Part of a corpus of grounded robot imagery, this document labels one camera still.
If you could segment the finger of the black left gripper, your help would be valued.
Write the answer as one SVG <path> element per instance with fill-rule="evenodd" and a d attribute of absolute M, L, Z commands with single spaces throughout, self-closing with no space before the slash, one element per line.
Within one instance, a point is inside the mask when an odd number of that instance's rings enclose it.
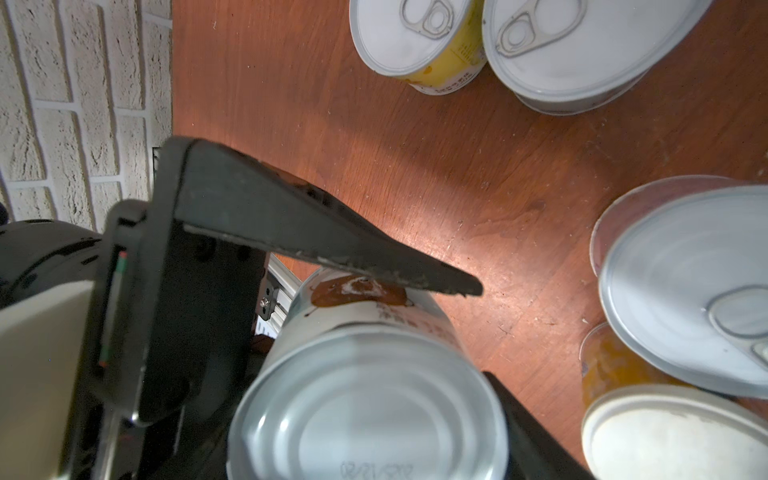
<path fill-rule="evenodd" d="M 325 190 L 226 145 L 173 136 L 154 198 L 185 230 L 379 282 L 480 296 L 474 275 L 396 241 Z"/>

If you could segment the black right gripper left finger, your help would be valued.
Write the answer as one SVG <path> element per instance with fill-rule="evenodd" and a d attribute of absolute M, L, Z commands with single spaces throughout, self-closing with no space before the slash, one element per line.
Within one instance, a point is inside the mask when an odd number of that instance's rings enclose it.
<path fill-rule="evenodd" d="M 227 479 L 227 439 L 232 414 L 182 426 L 179 448 L 149 479 Z"/>

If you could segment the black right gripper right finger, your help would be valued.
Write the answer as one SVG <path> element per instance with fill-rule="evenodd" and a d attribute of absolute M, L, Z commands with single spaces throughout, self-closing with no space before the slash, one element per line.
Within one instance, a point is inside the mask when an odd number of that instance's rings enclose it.
<path fill-rule="evenodd" d="M 491 372 L 483 371 L 507 425 L 508 464 L 503 479 L 595 480 Z"/>

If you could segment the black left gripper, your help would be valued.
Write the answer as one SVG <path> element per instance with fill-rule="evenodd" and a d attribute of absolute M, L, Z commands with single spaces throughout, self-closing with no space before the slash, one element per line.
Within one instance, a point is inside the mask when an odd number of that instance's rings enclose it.
<path fill-rule="evenodd" d="M 250 380 L 266 254 L 149 210 L 124 200 L 108 215 L 61 460 L 68 479 L 149 479 L 185 423 L 233 417 Z"/>

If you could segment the yellow label can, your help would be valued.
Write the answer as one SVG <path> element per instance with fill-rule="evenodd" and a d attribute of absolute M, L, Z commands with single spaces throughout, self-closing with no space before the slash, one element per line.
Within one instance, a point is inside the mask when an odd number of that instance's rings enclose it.
<path fill-rule="evenodd" d="M 356 51 L 374 72 L 431 96 L 471 82 L 487 63 L 481 0 L 352 0 Z"/>

